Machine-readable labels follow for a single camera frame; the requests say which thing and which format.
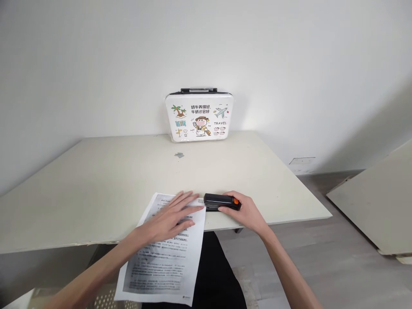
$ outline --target left hand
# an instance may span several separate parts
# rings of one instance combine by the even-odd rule
[[[182,218],[203,209],[203,206],[191,206],[183,209],[187,204],[199,197],[199,194],[192,195],[192,193],[193,191],[186,193],[180,191],[152,219],[137,227],[141,235],[148,237],[147,244],[173,238],[183,230],[194,225],[192,220],[185,220],[178,224]]]

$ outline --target forearm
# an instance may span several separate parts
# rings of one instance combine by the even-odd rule
[[[58,292],[45,309],[86,308],[100,287],[122,267],[131,256],[145,245],[147,236],[139,228],[131,232],[114,249]]]
[[[259,236],[275,266],[291,309],[322,309],[311,288],[299,273],[275,233],[268,227]]]

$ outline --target white table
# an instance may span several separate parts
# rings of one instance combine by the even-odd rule
[[[0,198],[0,253],[117,242],[153,193],[180,190],[242,192],[269,224],[331,216],[254,132],[192,143],[87,138]],[[205,230],[238,227],[223,213],[206,215]]]

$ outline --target electrical outlet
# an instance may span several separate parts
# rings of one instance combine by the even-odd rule
[[[315,157],[309,157],[309,158],[293,158],[293,160],[289,163],[289,165],[294,165],[294,164],[311,164]]]

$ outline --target airplane illustration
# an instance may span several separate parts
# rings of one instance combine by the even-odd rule
[[[222,115],[222,118],[224,117],[224,112],[227,110],[227,107],[225,107],[224,109],[218,109],[217,108],[217,110],[219,111],[217,114],[215,114],[215,116],[217,117],[217,118],[219,118],[219,116],[220,115]]]

